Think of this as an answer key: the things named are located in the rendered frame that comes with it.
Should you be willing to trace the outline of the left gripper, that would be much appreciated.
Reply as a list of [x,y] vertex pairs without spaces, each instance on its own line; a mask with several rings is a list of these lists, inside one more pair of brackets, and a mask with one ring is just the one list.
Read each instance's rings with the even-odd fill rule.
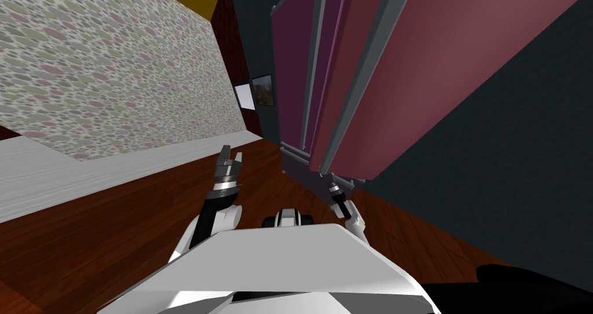
[[234,160],[230,159],[230,145],[224,145],[216,162],[214,177],[218,181],[236,181],[242,167],[243,153],[238,152]]

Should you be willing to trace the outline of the white framed picture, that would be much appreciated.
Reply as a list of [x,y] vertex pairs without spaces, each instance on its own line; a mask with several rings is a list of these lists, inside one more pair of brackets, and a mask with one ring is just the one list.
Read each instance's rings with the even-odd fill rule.
[[239,106],[243,109],[255,110],[255,104],[251,93],[251,85],[249,83],[239,84],[233,86]]

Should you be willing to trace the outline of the dark framed picture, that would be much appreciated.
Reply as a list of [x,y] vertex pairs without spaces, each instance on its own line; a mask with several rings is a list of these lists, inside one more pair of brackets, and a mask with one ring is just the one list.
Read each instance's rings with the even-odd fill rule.
[[258,106],[275,106],[272,74],[258,76],[251,80],[253,96]]

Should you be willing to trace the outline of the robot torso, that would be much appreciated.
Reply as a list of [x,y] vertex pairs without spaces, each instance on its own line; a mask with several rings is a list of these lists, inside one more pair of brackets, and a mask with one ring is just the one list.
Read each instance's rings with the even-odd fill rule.
[[286,210],[271,228],[237,229],[240,206],[97,314],[441,314],[422,286],[373,249],[361,221],[305,225]]

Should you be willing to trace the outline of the dark purple cupboard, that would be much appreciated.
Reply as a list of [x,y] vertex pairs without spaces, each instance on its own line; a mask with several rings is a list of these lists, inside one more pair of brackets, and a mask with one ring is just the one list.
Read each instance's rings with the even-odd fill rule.
[[280,0],[270,13],[283,171],[316,197],[330,192],[309,161],[345,0]]

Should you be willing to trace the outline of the maroon cupboard door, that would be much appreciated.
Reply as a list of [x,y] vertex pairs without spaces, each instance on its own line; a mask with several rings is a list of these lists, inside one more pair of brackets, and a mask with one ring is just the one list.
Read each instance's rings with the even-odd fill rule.
[[352,93],[328,92],[313,171],[374,179],[577,0],[406,0]]

